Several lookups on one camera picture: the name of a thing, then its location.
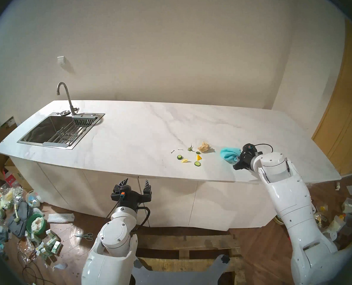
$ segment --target black cable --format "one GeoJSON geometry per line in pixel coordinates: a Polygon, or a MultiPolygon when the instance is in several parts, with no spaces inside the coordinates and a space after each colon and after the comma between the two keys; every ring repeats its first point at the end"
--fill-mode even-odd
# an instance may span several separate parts
{"type": "Polygon", "coordinates": [[[140,226],[138,226],[137,228],[132,229],[132,231],[137,231],[141,226],[144,225],[144,223],[148,220],[148,218],[150,217],[151,211],[148,207],[145,206],[139,206],[138,209],[145,209],[147,211],[147,216],[144,219],[144,221],[140,224],[140,226]]]}
{"type": "Polygon", "coordinates": [[[270,144],[261,143],[261,144],[256,144],[256,145],[254,145],[254,146],[258,146],[258,145],[268,145],[268,146],[270,146],[270,147],[271,147],[271,149],[272,149],[272,151],[271,151],[271,152],[273,152],[273,151],[274,151],[274,149],[272,148],[272,146],[271,146],[270,144]]]}
{"type": "Polygon", "coordinates": [[[120,202],[120,198],[117,201],[117,204],[115,204],[115,206],[112,208],[112,210],[110,210],[109,214],[105,217],[105,219],[107,219],[109,217],[109,215],[111,214],[111,212],[115,209],[115,207],[118,205],[118,203],[120,202]]]}
{"type": "Polygon", "coordinates": [[[35,273],[35,270],[32,269],[31,267],[27,266],[27,264],[23,267],[23,265],[22,265],[21,262],[19,261],[19,254],[22,254],[22,255],[23,255],[23,253],[20,252],[20,251],[18,251],[17,258],[18,258],[18,263],[19,263],[19,264],[21,265],[21,267],[23,268],[23,270],[22,270],[22,277],[23,277],[23,280],[24,280],[24,281],[26,281],[25,278],[24,278],[24,272],[26,271],[27,274],[29,274],[30,276],[32,276],[32,277],[35,278],[35,282],[34,282],[34,283],[35,283],[36,285],[37,285],[37,280],[42,280],[42,281],[43,281],[43,285],[45,284],[45,282],[49,282],[49,283],[52,283],[52,284],[56,285],[56,283],[54,283],[54,282],[52,282],[52,281],[49,281],[49,280],[46,280],[46,279],[43,278],[43,274],[40,272],[39,267],[38,267],[37,264],[35,264],[33,261],[32,261],[31,263],[33,263],[33,264],[36,266],[36,268],[37,268],[37,270],[38,270],[38,272],[39,272],[41,278],[40,278],[40,277],[37,277],[37,276],[36,276],[36,273],[35,273]],[[33,275],[30,274],[30,273],[27,271],[27,269],[31,269],[34,274],[33,274],[33,275]]]}

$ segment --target green bowl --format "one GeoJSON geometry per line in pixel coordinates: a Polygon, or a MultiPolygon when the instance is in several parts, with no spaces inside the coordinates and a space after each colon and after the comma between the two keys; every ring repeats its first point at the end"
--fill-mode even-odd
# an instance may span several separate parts
{"type": "MultiPolygon", "coordinates": [[[[35,219],[37,219],[38,217],[42,217],[41,214],[33,214],[32,216],[29,217],[29,219],[27,220],[27,225],[26,225],[26,230],[28,231],[28,233],[32,233],[31,231],[31,225],[34,222],[35,219]]],[[[40,235],[42,232],[45,231],[45,226],[46,226],[46,221],[44,219],[43,222],[43,226],[41,227],[41,229],[39,231],[37,231],[36,233],[34,233],[35,235],[40,235]]]]}

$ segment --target blue cloth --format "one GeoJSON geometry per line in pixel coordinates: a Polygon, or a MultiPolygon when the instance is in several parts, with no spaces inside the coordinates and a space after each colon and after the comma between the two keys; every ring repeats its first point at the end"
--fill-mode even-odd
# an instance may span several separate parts
{"type": "Polygon", "coordinates": [[[239,148],[223,148],[221,149],[221,157],[228,162],[237,163],[237,156],[239,156],[241,150],[239,148]]]}

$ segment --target faucet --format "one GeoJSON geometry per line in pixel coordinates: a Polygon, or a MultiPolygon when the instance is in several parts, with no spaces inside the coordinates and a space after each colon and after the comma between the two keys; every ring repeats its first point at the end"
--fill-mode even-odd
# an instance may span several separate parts
{"type": "Polygon", "coordinates": [[[63,85],[64,88],[65,88],[65,91],[67,92],[67,96],[68,96],[68,101],[69,101],[69,106],[70,106],[70,112],[72,112],[72,115],[77,115],[77,111],[79,110],[79,108],[74,108],[73,105],[72,105],[72,101],[70,99],[70,96],[69,96],[69,91],[68,91],[68,88],[67,88],[67,85],[64,84],[63,82],[59,82],[59,84],[57,85],[57,95],[59,96],[60,95],[60,86],[63,85]]]}

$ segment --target stainless steel sink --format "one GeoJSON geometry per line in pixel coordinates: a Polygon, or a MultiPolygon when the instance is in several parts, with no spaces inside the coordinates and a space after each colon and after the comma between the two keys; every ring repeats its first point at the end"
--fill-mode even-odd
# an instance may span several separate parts
{"type": "Polygon", "coordinates": [[[53,112],[26,133],[18,143],[73,149],[104,115],[104,113],[79,113],[62,116],[59,112],[53,112]]]}

